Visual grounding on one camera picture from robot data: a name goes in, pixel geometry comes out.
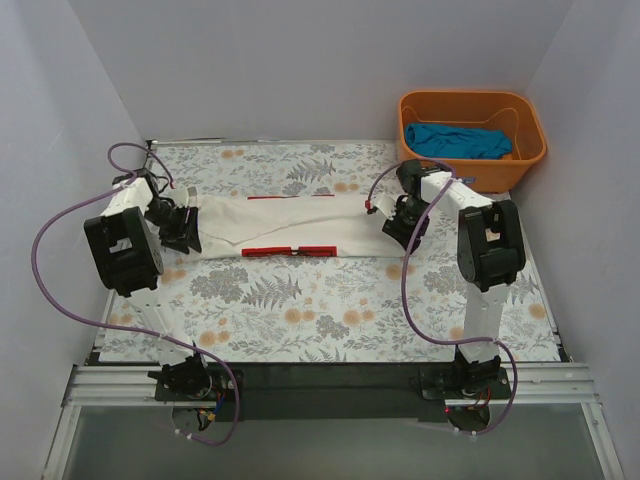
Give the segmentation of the white t shirt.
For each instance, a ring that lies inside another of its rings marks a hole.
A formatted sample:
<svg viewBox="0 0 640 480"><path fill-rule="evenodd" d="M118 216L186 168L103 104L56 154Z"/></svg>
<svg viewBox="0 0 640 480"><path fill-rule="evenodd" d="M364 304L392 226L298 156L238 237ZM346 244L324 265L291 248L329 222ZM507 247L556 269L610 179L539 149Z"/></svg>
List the white t shirt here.
<svg viewBox="0 0 640 480"><path fill-rule="evenodd" d="M400 258L404 248L383 232L386 217L369 214L365 195L198 199L202 251L186 261L298 253Z"/></svg>

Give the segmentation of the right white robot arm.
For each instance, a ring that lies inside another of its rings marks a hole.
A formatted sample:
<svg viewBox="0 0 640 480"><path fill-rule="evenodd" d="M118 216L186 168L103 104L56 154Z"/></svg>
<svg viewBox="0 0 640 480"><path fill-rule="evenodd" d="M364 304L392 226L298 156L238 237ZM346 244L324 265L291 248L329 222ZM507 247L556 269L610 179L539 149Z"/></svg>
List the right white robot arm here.
<svg viewBox="0 0 640 480"><path fill-rule="evenodd" d="M456 262L466 283L463 336L459 340L419 336L454 350L450 362L430 368L420 379L426 391L457 391L475 397L501 379L501 358L511 354L499 338L508 290L526 265L520 217L511 200L492 200L471 189L442 162L427 167L408 160L395 167L403 190L397 199L378 200L386 221L382 231L405 251L400 281L402 309L410 311L407 276L433 209L457 223Z"/></svg>

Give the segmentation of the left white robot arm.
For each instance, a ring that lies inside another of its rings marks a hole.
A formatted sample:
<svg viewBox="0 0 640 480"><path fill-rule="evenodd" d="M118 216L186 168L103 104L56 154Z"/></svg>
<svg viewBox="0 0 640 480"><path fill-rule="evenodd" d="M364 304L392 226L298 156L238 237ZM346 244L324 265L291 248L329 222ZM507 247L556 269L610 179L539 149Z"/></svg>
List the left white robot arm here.
<svg viewBox="0 0 640 480"><path fill-rule="evenodd" d="M174 394L203 399L213 377L160 288L163 247L183 254L202 251L198 208L187 194L180 201L162 196L155 175L145 168L115 178L113 187L116 194L107 208L84 222L98 274L157 335L161 370L151 377Z"/></svg>

